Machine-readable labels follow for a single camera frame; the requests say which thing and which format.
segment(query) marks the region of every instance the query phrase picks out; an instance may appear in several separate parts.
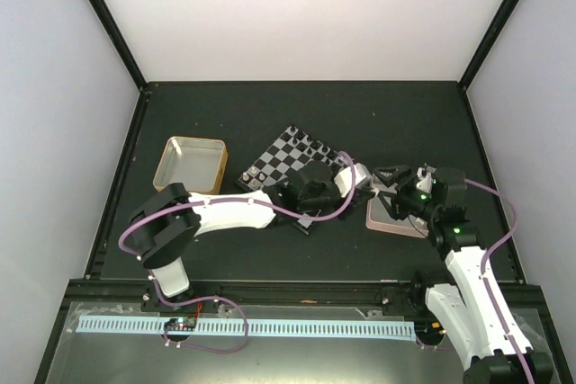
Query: black frame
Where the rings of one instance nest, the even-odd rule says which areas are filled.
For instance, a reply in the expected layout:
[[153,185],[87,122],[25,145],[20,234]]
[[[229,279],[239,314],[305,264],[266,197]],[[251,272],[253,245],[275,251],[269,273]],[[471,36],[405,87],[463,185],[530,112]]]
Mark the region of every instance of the black frame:
[[[118,51],[124,65],[130,72],[132,79],[136,86],[142,91],[148,84],[144,75],[140,72],[140,68],[136,63],[136,59],[132,56],[130,48],[126,43],[126,40],[122,36],[120,29],[116,25],[116,21],[114,20],[110,9],[106,5],[104,0],[89,0],[90,4],[94,8],[98,18],[100,19],[102,26],[105,28],[106,32],[110,36],[114,47]],[[484,34],[480,45],[474,52],[468,67],[464,71],[462,78],[460,79],[458,85],[465,91],[470,87],[474,77],[480,70],[482,63],[488,57],[490,50],[496,39],[499,37],[500,32],[506,25],[508,18],[512,15],[512,12],[516,8],[519,0],[503,0],[492,19],[490,26],[488,27],[486,33]]]
[[[382,306],[385,292],[406,290],[406,284],[375,283],[375,284],[309,284],[309,283],[210,283],[195,282],[194,289],[199,292],[218,291],[240,304],[266,305],[301,305],[301,299],[315,299],[317,305],[355,306],[359,308],[374,308]],[[511,308],[533,308],[538,311],[544,333],[553,361],[562,383],[572,383],[568,363],[564,357],[558,334],[550,311],[546,306],[544,294],[540,287],[524,284],[501,284],[504,298]],[[84,281],[73,280],[68,284],[64,299],[58,311],[56,322],[52,328],[49,342],[42,356],[36,380],[37,384],[46,381],[50,365],[58,347],[60,334],[66,323],[68,310],[72,302],[126,302],[139,303],[143,308],[146,302],[143,296],[152,291],[152,286],[146,281]],[[386,316],[403,315],[405,305],[398,302],[382,308]]]

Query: black metal rail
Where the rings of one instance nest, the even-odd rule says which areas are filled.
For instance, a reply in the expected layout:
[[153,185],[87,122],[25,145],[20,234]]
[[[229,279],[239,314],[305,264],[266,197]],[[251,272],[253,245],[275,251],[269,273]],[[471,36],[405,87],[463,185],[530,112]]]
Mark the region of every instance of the black metal rail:
[[512,12],[516,8],[518,2],[519,0],[503,0],[502,3],[500,4],[500,7],[498,8],[496,15],[494,15],[494,18],[492,19],[492,22],[490,23],[488,30],[484,34],[484,37],[482,38],[480,45],[476,49],[476,52],[474,52],[470,64],[468,65],[468,67],[464,71],[462,78],[460,79],[460,86],[464,90],[467,90],[468,87],[470,87],[470,84],[472,83],[474,77],[480,70],[482,63],[484,63],[484,60],[486,59],[486,57],[488,57],[488,53],[490,53],[490,50],[492,49],[494,42],[496,42],[496,39],[502,32],[502,29],[504,29],[504,26],[508,21],[508,18],[510,18],[510,16],[512,15]]

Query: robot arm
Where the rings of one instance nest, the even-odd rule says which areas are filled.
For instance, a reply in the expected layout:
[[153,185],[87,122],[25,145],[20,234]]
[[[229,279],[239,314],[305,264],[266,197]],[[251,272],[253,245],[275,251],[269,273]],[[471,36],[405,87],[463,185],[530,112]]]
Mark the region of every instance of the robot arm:
[[327,165],[311,161],[280,183],[237,195],[189,193],[181,183],[170,184],[137,210],[131,223],[178,204],[191,205],[136,229],[126,246],[138,253],[164,295],[174,297],[190,287],[181,255],[194,237],[219,229],[272,228],[293,221],[277,209],[294,214],[333,210],[344,203],[349,193],[355,193],[356,188],[360,193],[369,182],[368,170],[356,164],[352,184],[352,169],[347,167],[333,178]]
[[391,217],[425,220],[428,239],[450,272],[452,281],[440,283],[417,277],[415,297],[446,330],[465,370],[464,382],[526,382],[518,350],[536,382],[549,383],[553,367],[547,354],[535,353],[518,327],[490,262],[482,272],[486,250],[465,217],[464,173],[431,167],[412,173],[407,166],[394,166],[376,169],[375,175],[385,186],[395,185],[395,193],[379,194]]

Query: black bracket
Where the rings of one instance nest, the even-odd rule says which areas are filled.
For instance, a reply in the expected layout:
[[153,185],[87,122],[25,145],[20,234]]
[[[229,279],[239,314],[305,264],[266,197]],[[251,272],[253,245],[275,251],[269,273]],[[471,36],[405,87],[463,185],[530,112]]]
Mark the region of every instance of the black bracket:
[[[182,183],[169,184],[136,210],[130,223],[176,204],[187,203],[189,197]],[[179,258],[199,227],[200,216],[192,209],[175,211],[138,228],[126,240],[126,246],[140,254],[145,269],[157,269]]]

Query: white backdrop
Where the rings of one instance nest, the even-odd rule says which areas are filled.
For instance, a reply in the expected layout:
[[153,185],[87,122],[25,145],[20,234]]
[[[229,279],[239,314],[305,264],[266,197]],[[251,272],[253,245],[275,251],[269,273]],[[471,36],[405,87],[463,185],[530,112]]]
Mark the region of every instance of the white backdrop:
[[502,0],[105,0],[147,80],[457,80]]

